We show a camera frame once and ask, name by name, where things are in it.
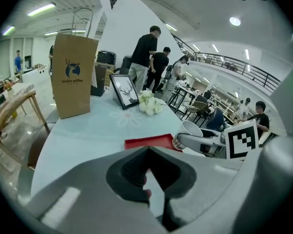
round ceiling light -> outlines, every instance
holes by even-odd
[[[233,24],[234,26],[239,26],[241,24],[241,21],[238,18],[230,18],[229,19],[230,23]]]

red object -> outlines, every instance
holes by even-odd
[[[182,152],[181,150],[177,150],[172,145],[172,135],[160,135],[153,136],[147,138],[134,138],[134,139],[126,139],[125,140],[125,149],[131,149],[139,146],[161,146],[174,151]]]

ceiling light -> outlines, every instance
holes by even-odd
[[[176,28],[174,28],[173,26],[169,25],[168,23],[166,23],[165,26],[166,26],[168,29],[172,29],[172,30],[174,30],[174,31],[177,31]]]
[[[195,44],[192,44],[198,51],[200,51],[200,49],[195,45]]]
[[[57,34],[58,32],[51,32],[51,33],[47,33],[47,34],[44,34],[45,36],[49,36],[49,35],[55,35]]]
[[[216,50],[217,53],[219,53],[218,49],[216,48],[215,44],[212,44],[214,49]]]
[[[53,7],[55,7],[55,3],[50,3],[50,4],[45,5],[45,6],[39,8],[39,9],[37,9],[37,10],[34,10],[34,11],[30,12],[30,13],[27,14],[27,15],[30,16],[30,17],[32,17],[32,16],[35,15],[35,14],[38,14],[38,13],[44,11],[44,10],[51,9],[51,8],[53,8]]]
[[[249,56],[249,50],[248,49],[245,49],[245,54],[246,54],[246,59],[249,60],[250,56]]]
[[[234,26],[239,26],[241,24],[241,21],[235,17],[230,18],[229,21]]]
[[[8,29],[6,31],[4,31],[3,35],[6,36],[7,34],[9,34],[11,32],[12,29],[14,29],[14,26],[10,26],[8,27]]]

balcony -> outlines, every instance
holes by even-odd
[[[253,66],[247,62],[237,60],[231,57],[195,52],[190,46],[184,43],[181,39],[174,36],[177,44],[179,45],[182,53],[190,57],[192,61],[198,61],[215,65],[217,67],[225,68],[232,72],[238,73],[267,89],[269,92],[273,92],[281,83],[279,79],[267,73],[266,71]]]

black t-shirt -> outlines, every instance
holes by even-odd
[[[148,67],[150,54],[149,51],[156,51],[157,38],[152,34],[147,34],[140,37],[135,51],[132,54],[131,61]]]
[[[152,58],[154,58],[153,66],[156,70],[156,74],[162,74],[165,67],[169,63],[168,57],[163,52],[158,52],[155,55],[153,55]]]
[[[269,118],[266,114],[254,115],[254,116],[248,118],[248,120],[250,120],[250,119],[255,119],[256,124],[265,126],[269,129]],[[263,130],[261,130],[260,128],[257,128],[257,132],[258,132],[258,139],[260,139],[260,137],[263,134]]]
[[[49,55],[53,55],[53,45],[50,48]],[[52,68],[52,58],[50,59],[50,67]]]

